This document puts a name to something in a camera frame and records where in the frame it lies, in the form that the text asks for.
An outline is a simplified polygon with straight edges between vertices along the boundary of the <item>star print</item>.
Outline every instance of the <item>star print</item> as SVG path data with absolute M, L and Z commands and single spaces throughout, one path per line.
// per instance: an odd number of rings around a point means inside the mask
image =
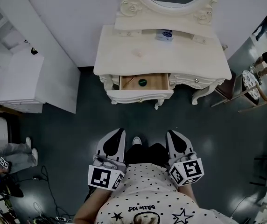
M 181 214 L 172 214 L 172 215 L 177 219 L 174 222 L 174 224 L 177 224 L 177 223 L 187 224 L 188 222 L 186 220 L 193 217 L 193 216 L 185 215 L 185 209 L 183 209 Z
M 123 217 L 121 217 L 120 215 L 121 215 L 121 213 L 119 213 L 119 214 L 116 214 L 115 212 L 114 212 L 114 214 L 115 214 L 115 216 L 113 216 L 113 217 L 111 217 L 111 218 L 115 218 L 116 219 L 116 221 L 118 221 L 118 219 L 122 219 Z

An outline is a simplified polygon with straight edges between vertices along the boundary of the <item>polka dot shirt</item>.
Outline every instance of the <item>polka dot shirt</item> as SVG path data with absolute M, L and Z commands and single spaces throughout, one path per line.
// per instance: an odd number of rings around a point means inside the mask
M 96 224 L 237 224 L 218 213 L 201 209 L 179 193 L 165 168 L 154 164 L 129 165 L 116 191 L 100 208 Z

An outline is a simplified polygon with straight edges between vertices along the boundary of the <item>white vanity table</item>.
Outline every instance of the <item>white vanity table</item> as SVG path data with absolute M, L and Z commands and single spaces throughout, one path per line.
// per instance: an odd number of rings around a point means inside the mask
M 192 97 L 196 105 L 199 97 L 231 79 L 211 28 L 213 2 L 164 7 L 153 0 L 122 0 L 115 25 L 102 28 L 94 67 L 112 104 L 157 99 L 158 109 L 177 84 L 186 84 L 198 89 Z M 171 29 L 173 40 L 157 40 L 157 29 Z M 140 79 L 147 80 L 146 86 L 139 85 Z

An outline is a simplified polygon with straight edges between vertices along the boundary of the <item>open drawer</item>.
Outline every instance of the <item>open drawer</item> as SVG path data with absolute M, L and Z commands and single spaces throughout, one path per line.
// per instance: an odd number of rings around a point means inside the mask
M 142 79 L 147 81 L 145 86 L 139 84 Z M 106 93 L 115 103 L 126 104 L 141 103 L 150 99 L 169 99 L 173 94 L 173 90 L 169 86 L 168 73 L 155 73 L 120 76 L 119 90 L 107 91 Z

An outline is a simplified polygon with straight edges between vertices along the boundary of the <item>white wall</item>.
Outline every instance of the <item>white wall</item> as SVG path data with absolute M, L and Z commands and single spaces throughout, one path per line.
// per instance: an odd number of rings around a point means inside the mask
M 77 66 L 93 66 L 101 27 L 113 24 L 120 0 L 30 0 Z M 267 15 L 267 0 L 219 0 L 213 27 L 229 58 Z
M 267 0 L 219 0 L 213 10 L 213 27 L 229 59 L 267 15 Z

